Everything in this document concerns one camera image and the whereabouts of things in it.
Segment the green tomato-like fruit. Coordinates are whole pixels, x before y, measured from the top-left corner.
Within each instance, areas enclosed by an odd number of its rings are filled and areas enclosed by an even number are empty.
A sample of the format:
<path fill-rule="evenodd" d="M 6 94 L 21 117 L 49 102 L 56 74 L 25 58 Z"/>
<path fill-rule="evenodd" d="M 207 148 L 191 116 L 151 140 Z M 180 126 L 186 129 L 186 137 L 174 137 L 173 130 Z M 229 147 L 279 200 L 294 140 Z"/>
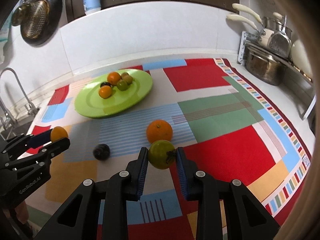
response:
<path fill-rule="evenodd" d="M 148 160 L 150 164 L 160 170 L 165 170 L 175 160 L 175 147 L 167 140 L 157 140 L 153 142 L 148 150 Z"/>

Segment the oval orange fruit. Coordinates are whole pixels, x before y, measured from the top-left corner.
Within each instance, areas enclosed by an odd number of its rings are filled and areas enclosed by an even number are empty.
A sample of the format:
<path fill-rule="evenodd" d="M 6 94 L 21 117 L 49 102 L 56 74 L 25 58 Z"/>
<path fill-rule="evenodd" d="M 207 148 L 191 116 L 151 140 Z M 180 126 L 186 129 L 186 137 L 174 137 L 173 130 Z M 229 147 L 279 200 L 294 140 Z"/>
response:
<path fill-rule="evenodd" d="M 54 127 L 50 133 L 51 142 L 56 142 L 62 138 L 68 138 L 67 131 L 61 126 Z"/>

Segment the round orange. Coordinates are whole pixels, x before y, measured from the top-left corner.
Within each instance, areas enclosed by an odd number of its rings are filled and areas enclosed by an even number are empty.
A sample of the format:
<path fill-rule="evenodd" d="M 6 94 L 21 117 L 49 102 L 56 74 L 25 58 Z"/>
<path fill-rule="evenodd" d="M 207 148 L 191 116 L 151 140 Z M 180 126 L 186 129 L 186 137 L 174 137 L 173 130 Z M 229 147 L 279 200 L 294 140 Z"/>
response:
<path fill-rule="evenodd" d="M 172 126 L 164 120 L 154 120 L 146 128 L 146 138 L 151 144 L 158 140 L 171 141 L 172 137 Z"/>

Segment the small orange fruit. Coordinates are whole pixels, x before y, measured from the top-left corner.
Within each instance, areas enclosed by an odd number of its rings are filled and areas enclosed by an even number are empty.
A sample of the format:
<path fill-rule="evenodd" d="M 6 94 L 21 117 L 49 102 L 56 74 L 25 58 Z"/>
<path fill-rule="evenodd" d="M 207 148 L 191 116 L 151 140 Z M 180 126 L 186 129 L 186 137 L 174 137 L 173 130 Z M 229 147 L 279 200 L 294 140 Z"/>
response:
<path fill-rule="evenodd" d="M 98 94 L 101 98 L 106 99 L 112 95 L 111 86 L 105 85 L 99 88 Z"/>

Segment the small yellow-brown fruit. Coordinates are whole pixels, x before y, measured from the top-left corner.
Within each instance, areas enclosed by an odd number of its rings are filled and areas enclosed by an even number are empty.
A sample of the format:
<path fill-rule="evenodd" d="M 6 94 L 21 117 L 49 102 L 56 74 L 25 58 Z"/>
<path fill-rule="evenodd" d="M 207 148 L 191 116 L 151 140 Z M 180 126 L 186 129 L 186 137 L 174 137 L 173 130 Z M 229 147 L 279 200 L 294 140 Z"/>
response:
<path fill-rule="evenodd" d="M 121 74 L 121 77 L 125 77 L 125 76 L 127 76 L 127 75 L 129 75 L 127 72 L 123 72 L 123 73 Z"/>

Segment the black frying pan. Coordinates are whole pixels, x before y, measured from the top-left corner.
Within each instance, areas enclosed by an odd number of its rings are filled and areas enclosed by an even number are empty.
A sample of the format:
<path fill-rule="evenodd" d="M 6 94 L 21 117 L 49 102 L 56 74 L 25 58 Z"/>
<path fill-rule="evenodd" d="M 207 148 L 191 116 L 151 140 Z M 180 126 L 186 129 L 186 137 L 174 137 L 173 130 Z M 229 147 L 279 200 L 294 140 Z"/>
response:
<path fill-rule="evenodd" d="M 45 24 L 41 35 L 36 39 L 29 39 L 22 36 L 23 40 L 31 46 L 40 46 L 43 43 L 47 42 L 47 40 L 49 40 L 51 36 L 55 33 L 59 25 L 60 17 L 62 15 L 62 6 L 63 6 L 62 0 L 46 0 L 46 1 L 49 4 L 48 21 Z"/>

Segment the large orange with stem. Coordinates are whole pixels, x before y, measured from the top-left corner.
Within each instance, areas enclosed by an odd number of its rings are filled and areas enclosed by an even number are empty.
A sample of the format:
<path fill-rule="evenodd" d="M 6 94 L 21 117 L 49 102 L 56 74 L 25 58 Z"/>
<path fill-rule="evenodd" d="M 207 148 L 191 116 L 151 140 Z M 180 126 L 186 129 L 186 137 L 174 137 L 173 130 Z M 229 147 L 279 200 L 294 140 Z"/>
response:
<path fill-rule="evenodd" d="M 107 82 L 112 86 L 116 86 L 117 83 L 121 80 L 121 75 L 118 72 L 111 72 L 107 76 Z"/>

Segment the small green-yellow fruit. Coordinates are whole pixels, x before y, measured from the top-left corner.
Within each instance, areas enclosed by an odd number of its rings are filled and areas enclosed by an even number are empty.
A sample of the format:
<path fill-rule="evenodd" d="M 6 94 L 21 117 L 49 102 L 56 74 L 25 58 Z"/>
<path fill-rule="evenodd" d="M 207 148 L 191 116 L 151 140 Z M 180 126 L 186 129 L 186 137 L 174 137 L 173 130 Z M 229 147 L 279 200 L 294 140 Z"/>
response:
<path fill-rule="evenodd" d="M 122 79 L 128 84 L 130 85 L 131 83 L 133 83 L 133 77 L 131 75 L 125 75 L 122 77 Z"/>

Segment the cream-handled saucepan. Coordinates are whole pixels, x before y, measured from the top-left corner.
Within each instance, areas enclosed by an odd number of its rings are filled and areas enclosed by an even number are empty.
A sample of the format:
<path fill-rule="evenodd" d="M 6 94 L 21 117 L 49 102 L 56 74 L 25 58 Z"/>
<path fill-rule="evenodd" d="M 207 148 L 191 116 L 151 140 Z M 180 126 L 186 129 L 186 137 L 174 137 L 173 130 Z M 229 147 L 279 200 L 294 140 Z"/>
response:
<path fill-rule="evenodd" d="M 257 23 L 259 23 L 261 25 L 261 28 L 259 29 L 252 20 L 249 20 L 249 19 L 245 18 L 244 16 L 241 16 L 238 14 L 229 14 L 226 16 L 226 18 L 230 21 L 241 22 L 241 23 L 245 23 L 245 24 L 249 25 L 253 30 L 255 30 L 258 33 L 258 43 L 261 46 L 266 48 L 268 45 L 269 38 L 274 33 L 274 31 L 266 28 L 263 25 L 263 21 L 262 21 L 260 15 L 257 14 L 255 11 L 253 11 L 251 8 L 249 8 L 245 5 L 239 4 L 239 3 L 233 3 L 232 8 L 239 11 L 239 12 L 248 13 L 249 15 L 251 15 L 255 19 L 255 21 Z"/>

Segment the brass mesh strainer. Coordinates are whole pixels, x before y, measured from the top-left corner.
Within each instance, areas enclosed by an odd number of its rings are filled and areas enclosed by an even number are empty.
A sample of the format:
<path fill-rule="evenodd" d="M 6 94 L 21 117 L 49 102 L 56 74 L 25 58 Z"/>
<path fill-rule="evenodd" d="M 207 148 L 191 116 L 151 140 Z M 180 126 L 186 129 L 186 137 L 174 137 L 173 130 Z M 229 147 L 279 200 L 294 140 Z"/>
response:
<path fill-rule="evenodd" d="M 35 0 L 17 7 L 11 18 L 12 26 L 20 26 L 23 37 L 38 38 L 48 21 L 49 4 L 46 0 Z"/>

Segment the dark plum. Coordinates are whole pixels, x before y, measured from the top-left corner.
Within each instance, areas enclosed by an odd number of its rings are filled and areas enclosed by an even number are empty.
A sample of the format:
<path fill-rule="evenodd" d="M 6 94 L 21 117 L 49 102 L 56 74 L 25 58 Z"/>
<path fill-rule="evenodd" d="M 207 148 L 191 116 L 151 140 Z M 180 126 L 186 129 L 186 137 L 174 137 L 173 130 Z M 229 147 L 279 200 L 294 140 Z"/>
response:
<path fill-rule="evenodd" d="M 112 85 L 111 85 L 109 82 L 102 82 L 102 83 L 100 84 L 100 87 L 104 87 L 104 86 L 109 86 L 109 87 L 111 87 Z"/>
<path fill-rule="evenodd" d="M 110 156 L 110 148 L 107 144 L 98 144 L 93 149 L 93 156 L 95 159 L 105 161 Z"/>

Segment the cream ceramic jug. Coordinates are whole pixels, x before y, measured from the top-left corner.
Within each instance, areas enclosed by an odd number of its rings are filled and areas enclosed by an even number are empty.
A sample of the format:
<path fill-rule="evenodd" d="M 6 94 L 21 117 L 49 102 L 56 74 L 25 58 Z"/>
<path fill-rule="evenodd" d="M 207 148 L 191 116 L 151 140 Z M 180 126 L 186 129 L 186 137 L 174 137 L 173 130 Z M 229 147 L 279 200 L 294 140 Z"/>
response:
<path fill-rule="evenodd" d="M 291 47 L 291 58 L 294 65 L 309 78 L 313 77 L 311 65 L 301 40 L 296 40 Z"/>

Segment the colourful patchwork tablecloth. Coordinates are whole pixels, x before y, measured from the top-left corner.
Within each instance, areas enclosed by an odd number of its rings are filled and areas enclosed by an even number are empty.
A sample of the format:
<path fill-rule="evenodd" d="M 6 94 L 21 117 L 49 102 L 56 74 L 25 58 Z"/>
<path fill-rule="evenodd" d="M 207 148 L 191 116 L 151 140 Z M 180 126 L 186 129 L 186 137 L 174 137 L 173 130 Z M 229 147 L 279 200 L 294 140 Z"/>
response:
<path fill-rule="evenodd" d="M 91 119 L 75 111 L 74 100 L 92 76 L 58 88 L 41 103 L 29 132 L 62 126 L 71 146 L 53 159 L 51 180 L 27 199 L 29 223 L 39 230 L 83 180 L 106 180 L 123 170 L 149 145 L 146 128 L 157 119 L 172 126 L 172 143 L 199 168 L 219 180 L 240 179 L 283 223 L 302 189 L 315 142 L 302 119 L 304 103 L 289 90 L 295 73 L 288 70 L 284 82 L 272 86 L 221 59 L 139 68 L 151 75 L 153 88 L 116 116 Z M 110 148 L 105 161 L 93 156 L 98 144 Z"/>

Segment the green lime on plate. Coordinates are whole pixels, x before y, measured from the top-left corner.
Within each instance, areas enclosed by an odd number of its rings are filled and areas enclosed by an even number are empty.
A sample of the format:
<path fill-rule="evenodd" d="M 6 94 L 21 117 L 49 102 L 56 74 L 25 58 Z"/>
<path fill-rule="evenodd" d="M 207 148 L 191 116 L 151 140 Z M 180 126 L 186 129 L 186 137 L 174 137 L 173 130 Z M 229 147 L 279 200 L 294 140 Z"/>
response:
<path fill-rule="evenodd" d="M 125 91 L 129 87 L 128 83 L 125 80 L 119 80 L 116 86 L 120 91 Z"/>

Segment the green plastic plate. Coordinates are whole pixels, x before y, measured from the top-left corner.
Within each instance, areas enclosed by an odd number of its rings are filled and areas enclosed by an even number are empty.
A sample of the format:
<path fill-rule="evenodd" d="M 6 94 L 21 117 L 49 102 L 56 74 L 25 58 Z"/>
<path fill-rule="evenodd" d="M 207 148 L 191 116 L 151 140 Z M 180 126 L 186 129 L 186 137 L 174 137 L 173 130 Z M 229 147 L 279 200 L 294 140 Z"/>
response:
<path fill-rule="evenodd" d="M 118 114 L 142 101 L 151 91 L 153 80 L 149 73 L 140 69 L 120 69 L 119 74 L 127 72 L 133 77 L 133 82 L 125 91 L 116 86 L 111 87 L 112 94 L 103 99 L 99 95 L 100 85 L 107 81 L 103 74 L 89 81 L 74 100 L 76 112 L 88 118 L 102 118 Z"/>

